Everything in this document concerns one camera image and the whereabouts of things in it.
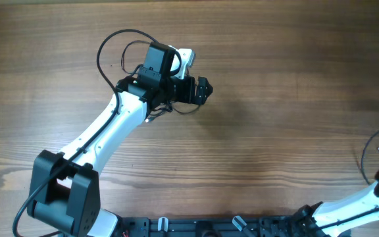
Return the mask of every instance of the wooden table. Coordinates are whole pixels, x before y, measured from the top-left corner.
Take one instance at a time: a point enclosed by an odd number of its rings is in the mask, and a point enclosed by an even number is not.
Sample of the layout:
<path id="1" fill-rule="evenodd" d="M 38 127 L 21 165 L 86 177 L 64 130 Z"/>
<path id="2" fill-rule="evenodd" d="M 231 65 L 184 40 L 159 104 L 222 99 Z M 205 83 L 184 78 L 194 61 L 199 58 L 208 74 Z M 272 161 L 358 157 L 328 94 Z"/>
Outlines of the wooden table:
<path id="1" fill-rule="evenodd" d="M 132 132 L 101 175 L 104 208 L 124 217 L 289 215 L 364 188 L 357 159 L 379 128 L 379 3 L 324 2 L 1 6 L 0 236 L 11 235 L 36 155 L 68 144 L 107 105 L 96 53 L 123 28 L 194 49 L 191 74 L 214 93 L 194 115 Z M 134 39 L 143 38 L 118 36 L 102 52 L 114 83 Z M 146 50 L 132 46 L 126 68 Z M 51 230 L 26 215 L 20 222 L 26 236 Z M 353 235 L 379 236 L 379 223 Z"/>

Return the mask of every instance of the white plastic part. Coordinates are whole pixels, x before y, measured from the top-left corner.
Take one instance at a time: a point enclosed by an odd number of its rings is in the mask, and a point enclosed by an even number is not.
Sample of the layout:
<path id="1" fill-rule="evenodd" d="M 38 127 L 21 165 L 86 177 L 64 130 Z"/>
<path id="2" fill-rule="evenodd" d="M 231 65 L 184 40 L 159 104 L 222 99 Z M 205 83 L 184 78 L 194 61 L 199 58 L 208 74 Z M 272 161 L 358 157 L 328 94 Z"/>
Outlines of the white plastic part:
<path id="1" fill-rule="evenodd" d="M 321 204 L 314 212 L 314 219 L 318 226 L 324 226 L 337 221 L 342 221 L 370 211 L 379 207 L 379 197 L 374 195 L 374 189 L 377 182 L 370 185 L 368 188 L 346 197 L 339 201 L 332 201 Z M 325 228 L 322 231 L 331 237 L 338 237 L 342 232 L 361 226 L 363 224 L 379 221 L 379 212 L 369 214 L 367 216 L 349 221 L 338 226 Z"/>
<path id="2" fill-rule="evenodd" d="M 97 171 L 99 175 L 118 146 L 135 127 L 144 121 L 146 116 L 147 106 L 145 102 L 139 100 L 138 96 L 128 92 L 118 94 L 120 114 L 115 116 L 104 131 L 87 147 L 85 153 L 73 160 L 78 165 L 85 163 L 93 165 L 93 170 Z M 82 147 L 102 127 L 112 114 L 115 105 L 116 98 L 113 95 L 111 102 L 97 119 L 78 138 L 60 150 L 65 153 L 65 159 L 73 156 L 77 149 Z"/>
<path id="3" fill-rule="evenodd" d="M 177 75 L 175 75 L 175 77 L 177 77 L 179 79 L 184 79 L 186 69 L 192 67 L 192 65 L 194 63 L 195 53 L 194 53 L 194 51 L 192 51 L 192 49 L 176 49 L 176 50 L 181 55 L 182 64 L 181 64 L 181 69 L 179 70 Z M 171 71 L 176 70 L 176 69 L 178 69 L 178 67 L 179 67 L 179 59 L 175 55 L 175 58 L 174 58 L 174 61 L 172 63 L 172 67 L 170 68 L 170 70 Z"/>
<path id="4" fill-rule="evenodd" d="M 100 209 L 99 214 L 96 218 L 95 223 L 91 227 L 87 236 L 93 237 L 109 237 L 112 236 L 115 230 L 116 224 L 118 223 L 118 217 L 116 215 Z"/>

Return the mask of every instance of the wood grain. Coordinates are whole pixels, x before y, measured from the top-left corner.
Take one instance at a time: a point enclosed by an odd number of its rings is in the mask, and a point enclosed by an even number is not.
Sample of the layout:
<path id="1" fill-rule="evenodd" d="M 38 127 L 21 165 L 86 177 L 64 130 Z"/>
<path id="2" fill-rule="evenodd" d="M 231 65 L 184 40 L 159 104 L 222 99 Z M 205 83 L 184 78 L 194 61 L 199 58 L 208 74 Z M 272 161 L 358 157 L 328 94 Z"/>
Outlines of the wood grain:
<path id="1" fill-rule="evenodd" d="M 284 215 L 365 187 L 357 159 L 379 129 L 379 3 L 0 6 L 0 236 L 11 234 L 36 155 L 59 150 L 105 108 L 111 91 L 95 56 L 123 28 L 194 49 L 191 74 L 215 90 L 198 113 L 132 132 L 101 175 L 104 208 L 124 217 Z M 113 82 L 135 39 L 143 38 L 124 34 L 104 49 Z M 131 48 L 127 68 L 145 50 Z M 20 222 L 26 236 L 50 230 Z M 353 235 L 379 236 L 379 223 Z"/>

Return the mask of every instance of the wooden surface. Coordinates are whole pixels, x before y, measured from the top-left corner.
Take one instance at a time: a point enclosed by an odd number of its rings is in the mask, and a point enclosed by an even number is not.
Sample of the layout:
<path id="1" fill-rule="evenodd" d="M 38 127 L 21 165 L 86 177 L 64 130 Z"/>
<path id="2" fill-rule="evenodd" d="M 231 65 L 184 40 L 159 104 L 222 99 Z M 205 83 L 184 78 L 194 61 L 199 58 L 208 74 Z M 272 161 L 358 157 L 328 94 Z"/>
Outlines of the wooden surface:
<path id="1" fill-rule="evenodd" d="M 124 217 L 285 215 L 364 188 L 357 159 L 379 128 L 379 4 L 325 2 L 0 7 L 0 236 L 11 235 L 36 155 L 76 138 L 111 98 L 95 57 L 123 28 L 194 49 L 191 74 L 214 93 L 194 115 L 132 132 L 101 175 L 104 208 Z M 118 36 L 102 53 L 114 83 L 134 39 L 143 38 Z M 130 48 L 128 69 L 145 47 Z M 26 236 L 50 230 L 20 222 Z M 353 235 L 379 236 L 379 223 Z"/>

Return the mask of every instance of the table top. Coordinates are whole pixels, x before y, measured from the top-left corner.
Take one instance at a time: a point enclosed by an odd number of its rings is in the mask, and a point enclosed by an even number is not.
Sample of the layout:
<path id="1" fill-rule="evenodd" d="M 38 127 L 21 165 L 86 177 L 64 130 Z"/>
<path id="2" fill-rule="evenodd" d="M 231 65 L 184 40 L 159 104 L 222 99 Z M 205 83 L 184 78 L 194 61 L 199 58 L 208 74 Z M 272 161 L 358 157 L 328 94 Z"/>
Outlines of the table top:
<path id="1" fill-rule="evenodd" d="M 379 129 L 379 3 L 0 6 L 0 236 L 27 198 L 36 155 L 60 150 L 109 102 L 95 58 L 123 28 L 192 48 L 190 73 L 214 92 L 197 113 L 167 114 L 126 138 L 101 174 L 103 208 L 123 217 L 289 215 L 366 187 L 357 160 Z M 125 45 L 142 39 L 124 34 L 104 48 L 113 83 L 125 77 Z M 146 51 L 131 46 L 126 68 Z M 52 230 L 26 215 L 19 229 Z M 353 235 L 379 236 L 379 222 Z"/>

